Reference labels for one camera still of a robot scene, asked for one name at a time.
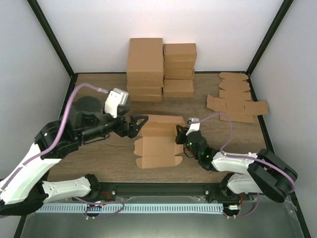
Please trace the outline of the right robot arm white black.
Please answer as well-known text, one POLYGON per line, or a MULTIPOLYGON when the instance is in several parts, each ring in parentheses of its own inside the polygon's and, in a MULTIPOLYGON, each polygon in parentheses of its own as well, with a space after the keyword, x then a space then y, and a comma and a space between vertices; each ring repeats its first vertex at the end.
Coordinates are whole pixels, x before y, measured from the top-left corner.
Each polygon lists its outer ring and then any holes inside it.
POLYGON ((240 193, 261 193, 282 203, 294 190, 297 172, 273 152, 262 149, 258 153, 228 154, 210 147, 198 124, 177 125, 175 142, 206 171, 227 172, 221 181, 220 194, 230 200, 240 193))

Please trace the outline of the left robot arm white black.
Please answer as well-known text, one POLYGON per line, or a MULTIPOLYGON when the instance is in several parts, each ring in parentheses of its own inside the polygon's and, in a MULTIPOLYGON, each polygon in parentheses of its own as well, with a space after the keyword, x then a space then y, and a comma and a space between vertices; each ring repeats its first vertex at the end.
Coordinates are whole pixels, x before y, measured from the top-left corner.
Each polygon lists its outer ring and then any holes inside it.
POLYGON ((101 194, 101 185, 93 174, 60 182, 43 179, 47 171, 82 145, 107 140, 114 132, 120 137, 134 138, 148 121, 145 115, 131 115, 128 106, 120 106, 116 118, 103 112, 99 99, 92 96, 76 100, 65 115, 68 116, 64 130, 56 145, 53 145, 61 128, 62 120, 49 122, 36 135, 29 152, 17 169, 0 182, 1 216, 23 216, 40 209, 44 204, 81 197, 96 200, 101 194))

